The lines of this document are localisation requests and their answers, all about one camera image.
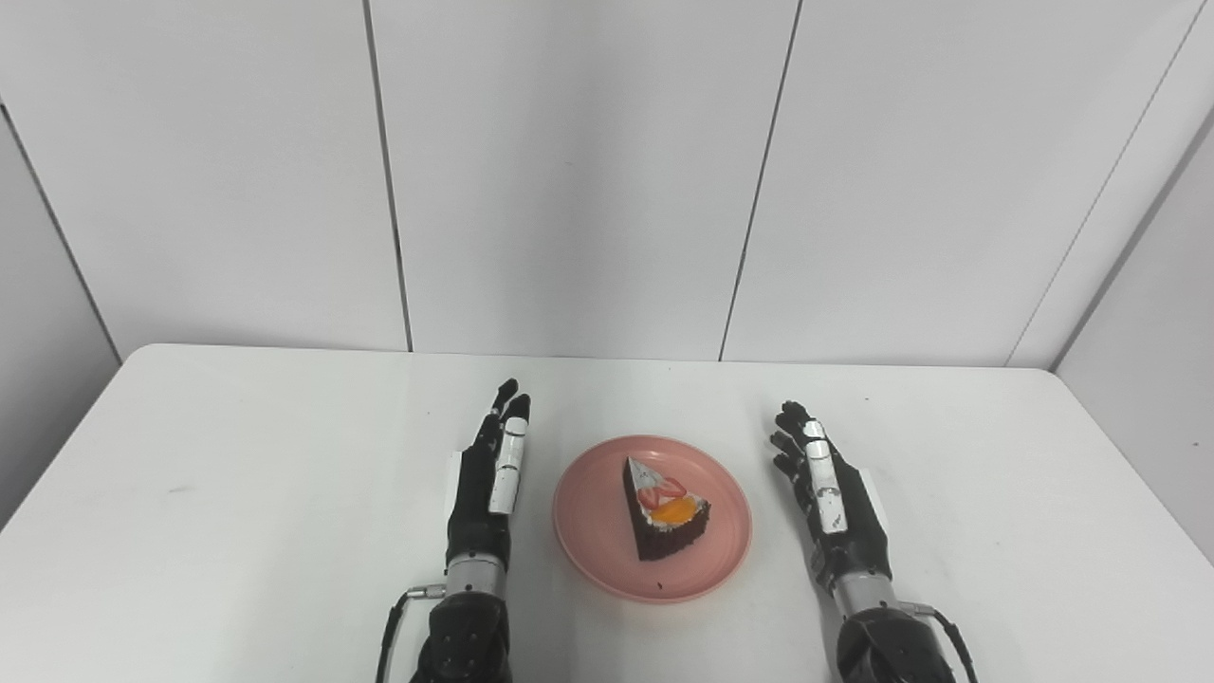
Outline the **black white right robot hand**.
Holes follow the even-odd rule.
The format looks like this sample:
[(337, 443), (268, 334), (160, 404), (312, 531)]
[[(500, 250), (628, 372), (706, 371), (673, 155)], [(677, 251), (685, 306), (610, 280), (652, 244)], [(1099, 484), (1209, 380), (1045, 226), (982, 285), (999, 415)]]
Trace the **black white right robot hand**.
[(782, 403), (773, 422), (773, 463), (792, 484), (809, 527), (816, 584), (834, 592), (847, 576), (891, 580), (887, 536), (861, 471), (845, 461), (801, 403)]

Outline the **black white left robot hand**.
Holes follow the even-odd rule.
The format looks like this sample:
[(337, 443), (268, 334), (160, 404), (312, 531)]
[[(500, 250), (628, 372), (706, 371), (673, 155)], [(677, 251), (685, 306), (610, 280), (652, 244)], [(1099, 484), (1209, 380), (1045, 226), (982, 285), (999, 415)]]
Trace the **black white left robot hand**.
[(529, 419), (531, 395), (520, 393), (518, 380), (507, 379), (499, 385), (472, 444), (461, 453), (455, 501), (447, 523), (447, 563), (459, 554), (490, 554), (505, 569), (510, 567), (507, 518), (490, 513), (489, 503), (497, 459), (503, 450), (507, 420), (512, 416)]

